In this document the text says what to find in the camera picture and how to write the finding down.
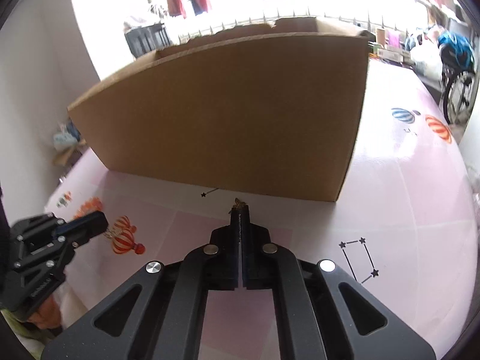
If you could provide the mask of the left hand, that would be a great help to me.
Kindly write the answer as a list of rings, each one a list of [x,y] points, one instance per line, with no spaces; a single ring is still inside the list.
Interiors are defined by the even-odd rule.
[[[40,329],[60,328],[62,315],[58,303],[53,296],[43,301],[41,306],[28,318],[29,323],[35,324]]]

